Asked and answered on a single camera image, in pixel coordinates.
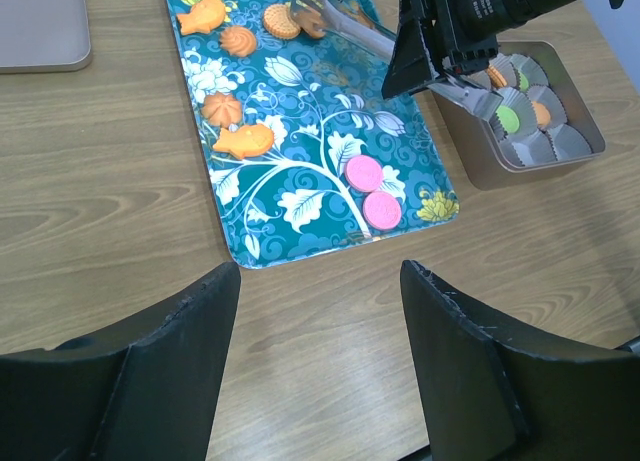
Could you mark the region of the orange sandwich cookie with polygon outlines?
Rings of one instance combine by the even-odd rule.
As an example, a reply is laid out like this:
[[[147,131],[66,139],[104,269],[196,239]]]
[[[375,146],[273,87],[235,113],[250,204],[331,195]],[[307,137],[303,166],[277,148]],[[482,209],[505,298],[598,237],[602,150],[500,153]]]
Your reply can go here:
[[[547,129],[552,121],[549,109],[538,101],[533,101],[532,107],[534,108],[538,128],[540,130]]]
[[[490,79],[490,82],[493,88],[501,89],[508,86],[508,82],[506,78],[501,74],[501,72],[496,67],[490,65],[486,69],[486,73]]]

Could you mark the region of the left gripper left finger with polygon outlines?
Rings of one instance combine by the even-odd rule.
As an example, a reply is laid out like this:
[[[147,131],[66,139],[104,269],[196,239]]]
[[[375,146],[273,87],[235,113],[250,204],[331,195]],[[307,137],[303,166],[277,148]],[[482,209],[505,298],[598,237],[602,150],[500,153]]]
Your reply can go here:
[[[54,349],[1,358],[5,460],[202,460],[237,313],[224,263]]]

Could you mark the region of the metal tongs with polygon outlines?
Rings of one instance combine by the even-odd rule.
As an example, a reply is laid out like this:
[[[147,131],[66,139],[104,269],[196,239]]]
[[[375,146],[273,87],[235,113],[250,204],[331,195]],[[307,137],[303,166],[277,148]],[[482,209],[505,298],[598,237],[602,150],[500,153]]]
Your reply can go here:
[[[400,22],[409,18],[429,18],[429,0],[400,0]],[[397,32],[392,32],[369,19],[353,0],[291,0],[289,12],[295,22],[297,13],[316,10],[326,24],[325,32],[334,33],[358,48],[376,56],[389,67],[392,58]],[[502,98],[495,92],[484,88],[464,74],[454,72],[452,67],[444,65],[444,56],[439,53],[433,59],[441,62],[445,74],[443,82],[432,85],[429,89],[448,101],[463,108],[472,116],[489,120],[499,107]]]

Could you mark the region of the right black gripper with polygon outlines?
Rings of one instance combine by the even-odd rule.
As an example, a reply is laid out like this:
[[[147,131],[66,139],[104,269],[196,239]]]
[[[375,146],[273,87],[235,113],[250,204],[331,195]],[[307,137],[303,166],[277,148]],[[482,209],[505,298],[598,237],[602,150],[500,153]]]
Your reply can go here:
[[[384,99],[413,95],[445,80],[441,62],[455,73],[471,74],[497,54],[497,35],[577,0],[429,0],[429,18],[398,24],[393,54],[381,93]],[[618,9],[624,0],[609,0]]]

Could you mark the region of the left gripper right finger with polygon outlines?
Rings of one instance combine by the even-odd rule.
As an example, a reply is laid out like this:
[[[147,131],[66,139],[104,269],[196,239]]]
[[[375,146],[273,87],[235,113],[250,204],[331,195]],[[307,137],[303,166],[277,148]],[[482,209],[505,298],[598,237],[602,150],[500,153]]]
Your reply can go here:
[[[520,321],[421,264],[401,298],[424,460],[635,460],[639,343],[602,348]]]

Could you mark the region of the green sandwich cookie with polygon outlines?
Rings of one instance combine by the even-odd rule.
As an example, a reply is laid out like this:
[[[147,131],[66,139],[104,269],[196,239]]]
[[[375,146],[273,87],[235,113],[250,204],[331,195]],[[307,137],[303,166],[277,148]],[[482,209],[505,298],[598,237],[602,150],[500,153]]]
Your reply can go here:
[[[526,92],[530,86],[528,78],[521,71],[517,71],[517,78],[518,78],[518,89],[521,92]]]
[[[496,116],[507,134],[515,134],[520,130],[520,118],[513,108],[507,105],[500,105],[496,111]]]

